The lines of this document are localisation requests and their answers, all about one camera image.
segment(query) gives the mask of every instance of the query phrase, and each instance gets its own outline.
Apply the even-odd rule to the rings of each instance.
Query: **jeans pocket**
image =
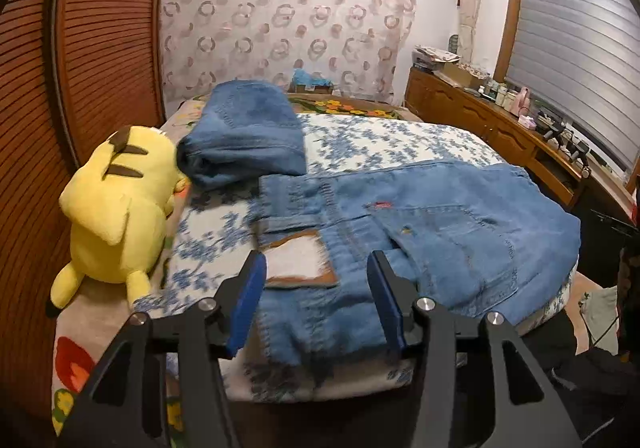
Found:
[[[223,88],[216,88],[212,96],[213,108],[230,128],[254,125],[263,128],[300,127],[287,97],[271,83],[236,80],[223,85]],[[276,137],[277,130],[272,131]]]
[[[417,271],[420,294],[475,316],[515,292],[513,247],[495,219],[462,205],[369,212]]]

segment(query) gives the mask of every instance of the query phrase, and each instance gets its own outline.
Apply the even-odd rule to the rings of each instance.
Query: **window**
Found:
[[[528,86],[620,167],[633,166],[640,148],[640,20],[629,0],[520,0],[519,7],[506,81]]]

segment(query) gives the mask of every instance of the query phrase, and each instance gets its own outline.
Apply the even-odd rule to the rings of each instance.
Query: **bottle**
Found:
[[[502,104],[502,107],[508,112],[511,111],[511,106],[513,105],[513,103],[515,103],[516,101],[516,93],[515,92],[507,92],[507,94],[504,96],[504,103]]]
[[[498,87],[499,87],[498,82],[492,80],[492,82],[491,82],[491,90],[488,92],[489,96],[491,96],[491,97],[493,97],[495,99],[498,96]]]
[[[501,83],[500,87],[498,87],[498,95],[495,98],[495,104],[497,104],[498,106],[502,106],[504,104],[504,98],[507,95],[507,92],[509,92],[509,90],[507,89],[507,85]]]
[[[523,86],[516,96],[514,103],[510,107],[510,112],[516,117],[527,115],[529,113],[529,89]]]

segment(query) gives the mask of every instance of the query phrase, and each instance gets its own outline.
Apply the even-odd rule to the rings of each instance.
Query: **wooden wardrobe door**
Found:
[[[56,0],[60,98],[80,164],[121,126],[164,122],[158,2]]]
[[[9,0],[0,14],[0,414],[17,406],[41,418],[56,327],[45,304],[69,257],[58,196],[73,171],[47,90],[49,6]]]

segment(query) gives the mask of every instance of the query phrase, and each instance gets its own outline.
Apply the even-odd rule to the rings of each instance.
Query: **clothing pile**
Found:
[[[494,308],[514,324],[558,292],[578,256],[578,219],[505,163],[306,174],[300,123],[264,82],[216,87],[177,158],[202,190],[259,177],[260,345],[271,362],[319,378],[335,360],[385,351],[366,281],[373,250],[421,295],[469,316]]]

